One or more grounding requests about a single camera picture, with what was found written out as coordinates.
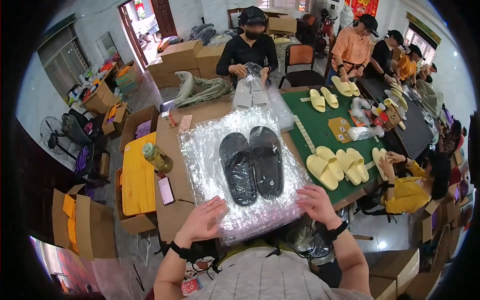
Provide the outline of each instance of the smartphone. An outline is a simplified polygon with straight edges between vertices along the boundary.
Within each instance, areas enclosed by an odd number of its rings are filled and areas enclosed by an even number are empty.
[[[160,188],[160,193],[162,194],[162,201],[164,205],[169,205],[175,203],[175,198],[173,198],[172,186],[168,177],[164,177],[158,181],[158,187]]]

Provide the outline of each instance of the bubble wrap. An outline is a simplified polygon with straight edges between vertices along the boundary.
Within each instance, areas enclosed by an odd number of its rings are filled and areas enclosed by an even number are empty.
[[[257,195],[252,205],[239,206],[228,189],[219,146],[232,132],[240,132],[249,139],[250,130],[255,126],[270,128],[280,141],[284,188],[277,198],[265,199]],[[286,147],[277,123],[268,112],[259,108],[235,110],[221,119],[197,124],[195,129],[181,134],[179,141],[196,204],[216,195],[227,201],[228,212],[218,220],[222,244],[229,246],[258,236],[299,218],[303,213],[295,204],[296,189],[312,184],[312,180]]]

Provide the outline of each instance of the black shirt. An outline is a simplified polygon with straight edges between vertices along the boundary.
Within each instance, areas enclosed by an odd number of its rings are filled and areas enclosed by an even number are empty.
[[[392,65],[392,58],[393,58],[393,49],[390,50],[388,48],[387,43],[385,40],[381,40],[378,42],[375,47],[373,48],[372,58],[377,61],[380,65],[380,68],[387,73],[388,75],[392,75],[393,71],[391,70],[390,66]],[[375,70],[372,63],[369,62],[367,67],[365,68],[365,76],[367,77],[375,77],[382,75]]]
[[[236,35],[225,45],[225,49],[216,66],[216,73],[228,76],[228,67],[230,65],[244,65],[249,61],[263,68],[266,66],[265,57],[268,59],[270,71],[275,70],[278,67],[278,60],[276,58],[275,43],[271,37],[263,34],[250,47],[240,35]]]

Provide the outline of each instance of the window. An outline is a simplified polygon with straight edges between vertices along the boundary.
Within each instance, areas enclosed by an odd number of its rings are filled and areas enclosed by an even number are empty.
[[[261,9],[281,9],[290,11],[308,11],[310,0],[257,0],[256,6]]]
[[[73,25],[55,33],[40,46],[37,53],[53,86],[68,102],[68,91],[75,84],[82,84],[80,75],[90,67]]]
[[[415,44],[422,51],[425,63],[431,64],[433,57],[435,56],[436,45],[431,45],[425,38],[421,37],[419,33],[412,27],[408,27],[407,33],[405,33],[405,44]]]

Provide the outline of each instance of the face mask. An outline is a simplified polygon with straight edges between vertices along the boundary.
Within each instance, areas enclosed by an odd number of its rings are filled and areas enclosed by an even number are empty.
[[[255,33],[255,32],[251,32],[251,31],[247,31],[245,30],[245,36],[248,38],[248,39],[252,39],[252,40],[256,40],[258,39],[259,37],[262,36],[262,32],[261,33]]]

